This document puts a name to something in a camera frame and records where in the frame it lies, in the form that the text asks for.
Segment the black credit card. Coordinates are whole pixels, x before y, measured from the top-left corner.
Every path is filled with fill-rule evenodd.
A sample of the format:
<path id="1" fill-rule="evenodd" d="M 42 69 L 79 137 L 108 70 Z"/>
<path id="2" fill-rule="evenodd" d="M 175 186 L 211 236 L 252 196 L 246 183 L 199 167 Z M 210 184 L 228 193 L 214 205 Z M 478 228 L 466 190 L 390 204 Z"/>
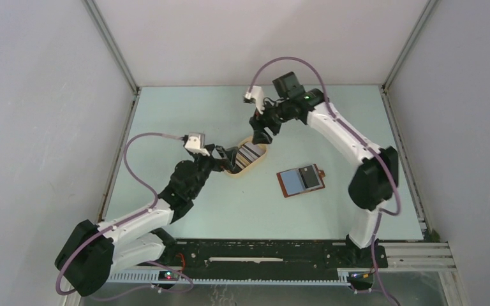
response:
<path id="1" fill-rule="evenodd" d="M 311 164 L 298 169 L 301 176 L 302 184 L 305 190 L 314 189 L 322 186 L 318 170 L 315 165 Z"/>

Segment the brown leather card holder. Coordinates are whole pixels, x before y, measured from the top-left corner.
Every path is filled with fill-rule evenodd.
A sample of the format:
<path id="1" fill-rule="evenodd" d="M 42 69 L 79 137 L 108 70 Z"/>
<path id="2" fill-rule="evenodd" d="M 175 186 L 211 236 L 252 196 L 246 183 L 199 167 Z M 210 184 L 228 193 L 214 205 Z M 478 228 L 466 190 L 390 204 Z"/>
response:
<path id="1" fill-rule="evenodd" d="M 305 190 L 302 184 L 301 176 L 299 175 L 298 169 L 304 166 L 281 171 L 276 174 L 284 198 L 289 198 L 300 194 L 306 194 L 325 188 L 325 182 L 324 182 L 325 172 L 319 169 L 316 164 L 313 165 L 316 166 L 318 170 L 318 174 L 320 176 L 320 180 L 322 182 L 321 187 L 317 187 L 314 189 Z"/>

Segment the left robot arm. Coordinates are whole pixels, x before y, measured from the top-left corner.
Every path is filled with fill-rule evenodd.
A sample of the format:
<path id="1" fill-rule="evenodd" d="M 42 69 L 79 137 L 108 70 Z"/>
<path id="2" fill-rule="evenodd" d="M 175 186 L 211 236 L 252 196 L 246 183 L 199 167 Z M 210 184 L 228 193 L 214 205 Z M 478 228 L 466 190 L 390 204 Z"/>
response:
<path id="1" fill-rule="evenodd" d="M 112 221 L 86 219 L 74 227 L 54 262 L 59 295 L 89 296 L 126 268 L 174 262 L 176 248 L 159 232 L 191 210 L 211 173 L 234 171 L 238 153 L 237 147 L 215 144 L 185 149 L 192 158 L 175 165 L 168 184 L 151 202 Z"/>

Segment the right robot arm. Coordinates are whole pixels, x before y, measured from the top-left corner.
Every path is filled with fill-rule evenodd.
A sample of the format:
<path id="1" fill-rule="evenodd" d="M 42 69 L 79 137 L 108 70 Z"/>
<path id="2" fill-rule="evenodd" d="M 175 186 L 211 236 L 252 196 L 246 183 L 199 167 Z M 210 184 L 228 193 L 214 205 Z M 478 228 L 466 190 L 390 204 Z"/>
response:
<path id="1" fill-rule="evenodd" d="M 275 80 L 277 101 L 265 97 L 260 86 L 251 85 L 244 102 L 254 104 L 249 120 L 253 128 L 253 143 L 270 144 L 282 124 L 299 120 L 319 132 L 354 168 L 348 194 L 357 212 L 346 237 L 345 256 L 349 264 L 362 266 L 371 258 L 381 214 L 385 203 L 396 199 L 396 211 L 401 212 L 398 193 L 399 156 L 394 147 L 380 147 L 355 129 L 329 102 L 325 89 L 307 91 L 295 73 L 289 72 Z"/>

